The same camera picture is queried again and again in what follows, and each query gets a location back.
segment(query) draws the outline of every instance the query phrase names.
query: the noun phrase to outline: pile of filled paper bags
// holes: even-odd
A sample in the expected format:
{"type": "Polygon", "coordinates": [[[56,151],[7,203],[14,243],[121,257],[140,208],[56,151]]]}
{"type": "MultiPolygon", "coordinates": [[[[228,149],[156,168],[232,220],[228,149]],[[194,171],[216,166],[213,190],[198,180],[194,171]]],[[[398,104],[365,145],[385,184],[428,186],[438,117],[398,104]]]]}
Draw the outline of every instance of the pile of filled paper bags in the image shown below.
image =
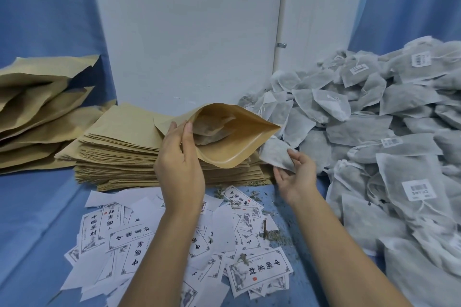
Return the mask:
{"type": "Polygon", "coordinates": [[[0,174],[75,165],[55,160],[54,154],[115,103],[79,107],[93,87],[66,91],[98,58],[18,57],[0,69],[0,174]]]}
{"type": "Polygon", "coordinates": [[[459,306],[461,42],[430,36],[378,56],[338,51],[277,71],[239,105],[282,125],[260,159],[295,171],[297,148],[331,181],[327,201],[415,305],[459,306]]]}
{"type": "MultiPolygon", "coordinates": [[[[222,199],[205,194],[188,250],[181,307],[219,307],[229,290],[253,300],[290,288],[289,259],[264,238],[277,225],[249,195],[233,186],[222,190],[222,199]]],[[[104,294],[107,307],[116,307],[165,212],[163,195],[159,187],[91,191],[85,207],[93,211],[82,217],[77,245],[64,255],[73,268],[61,290],[80,288],[80,301],[104,294]]]]}
{"type": "Polygon", "coordinates": [[[220,103],[176,118],[122,103],[111,107],[55,158],[76,163],[76,179],[94,183],[100,191],[158,186],[153,165],[163,136],[171,121],[180,124],[189,118],[194,119],[207,185],[271,183],[270,168],[261,165],[255,151],[279,126],[241,107],[220,103]]]}

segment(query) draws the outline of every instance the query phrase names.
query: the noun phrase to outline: blue table surface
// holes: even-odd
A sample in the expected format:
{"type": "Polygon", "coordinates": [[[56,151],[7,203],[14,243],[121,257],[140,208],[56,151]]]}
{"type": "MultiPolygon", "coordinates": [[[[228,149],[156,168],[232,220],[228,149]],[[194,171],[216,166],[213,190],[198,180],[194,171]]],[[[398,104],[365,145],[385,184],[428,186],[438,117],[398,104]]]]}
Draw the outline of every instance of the blue table surface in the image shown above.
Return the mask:
{"type": "MultiPolygon", "coordinates": [[[[320,179],[317,183],[319,191],[325,196],[328,181],[320,179]]],[[[0,185],[2,199],[8,200],[8,204],[2,202],[0,205],[3,213],[0,233],[13,237],[12,242],[0,244],[0,254],[4,254],[2,261],[11,262],[10,266],[2,264],[4,271],[10,268],[11,272],[0,287],[0,305],[45,306],[59,292],[72,269],[63,255],[76,244],[82,215],[94,210],[84,207],[90,188],[77,185],[72,170],[10,175],[10,178],[0,178],[0,185]],[[20,245],[24,240],[25,247],[20,245]]],[[[229,291],[222,306],[327,306],[311,256],[290,207],[272,185],[239,188],[248,195],[253,190],[258,191],[265,210],[274,213],[274,221],[282,234],[291,238],[292,245],[283,246],[283,249],[295,273],[290,276],[289,290],[253,301],[247,294],[234,299],[229,291]]],[[[212,195],[214,190],[207,189],[206,192],[212,195]]],[[[229,284],[226,277],[223,277],[223,282],[229,284]]],[[[82,303],[79,302],[80,297],[80,289],[66,290],[49,306],[105,306],[106,297],[103,295],[82,303]]]]}

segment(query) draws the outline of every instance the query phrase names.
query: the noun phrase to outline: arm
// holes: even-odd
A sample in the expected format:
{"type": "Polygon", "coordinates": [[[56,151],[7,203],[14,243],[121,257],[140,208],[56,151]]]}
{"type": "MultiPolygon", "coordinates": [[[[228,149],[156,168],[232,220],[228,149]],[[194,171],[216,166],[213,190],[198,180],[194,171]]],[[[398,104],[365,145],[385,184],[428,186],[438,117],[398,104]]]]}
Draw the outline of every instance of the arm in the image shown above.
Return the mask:
{"type": "Polygon", "coordinates": [[[274,168],[275,178],[282,197],[295,213],[331,306],[411,307],[355,243],[318,192],[315,162],[292,150],[289,155],[296,175],[274,168]]]}
{"type": "Polygon", "coordinates": [[[205,193],[191,123],[170,126],[154,168],[166,210],[120,307],[177,307],[180,303],[188,249],[205,193]]]}

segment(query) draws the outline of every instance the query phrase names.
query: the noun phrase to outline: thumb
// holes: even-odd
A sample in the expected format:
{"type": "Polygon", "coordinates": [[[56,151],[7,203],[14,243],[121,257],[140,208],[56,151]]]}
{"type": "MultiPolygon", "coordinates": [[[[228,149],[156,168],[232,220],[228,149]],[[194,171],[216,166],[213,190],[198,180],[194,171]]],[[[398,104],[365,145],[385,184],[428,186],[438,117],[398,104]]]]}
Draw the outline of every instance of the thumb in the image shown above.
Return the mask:
{"type": "Polygon", "coordinates": [[[188,121],[182,132],[182,152],[186,162],[197,159],[194,136],[192,134],[192,123],[188,121]]]}

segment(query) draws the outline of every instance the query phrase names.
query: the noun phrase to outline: white tag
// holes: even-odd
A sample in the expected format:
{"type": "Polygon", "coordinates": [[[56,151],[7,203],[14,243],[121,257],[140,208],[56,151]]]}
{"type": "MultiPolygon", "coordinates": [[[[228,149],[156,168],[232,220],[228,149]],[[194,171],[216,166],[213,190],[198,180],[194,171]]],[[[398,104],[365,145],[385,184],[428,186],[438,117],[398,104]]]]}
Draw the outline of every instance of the white tag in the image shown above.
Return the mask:
{"type": "Polygon", "coordinates": [[[390,137],[390,138],[383,138],[381,140],[384,148],[397,146],[403,143],[403,140],[400,137],[390,137]]]}
{"type": "Polygon", "coordinates": [[[450,240],[450,245],[456,250],[461,251],[461,236],[455,233],[453,238],[450,240]]]}
{"type": "Polygon", "coordinates": [[[332,100],[335,100],[335,101],[339,101],[339,98],[338,98],[338,97],[333,97],[333,96],[331,96],[331,95],[329,95],[329,94],[326,95],[326,97],[328,97],[328,98],[330,98],[330,99],[332,99],[332,100]]]}
{"type": "Polygon", "coordinates": [[[356,65],[355,67],[349,69],[349,71],[353,74],[356,75],[357,73],[360,73],[361,71],[365,71],[366,69],[370,69],[365,63],[361,65],[356,65]]]}
{"type": "Polygon", "coordinates": [[[411,65],[413,67],[425,67],[431,65],[431,53],[429,51],[411,55],[411,65]]]}
{"type": "Polygon", "coordinates": [[[427,178],[402,182],[403,189],[409,201],[418,201],[437,198],[431,183],[427,178]]]}

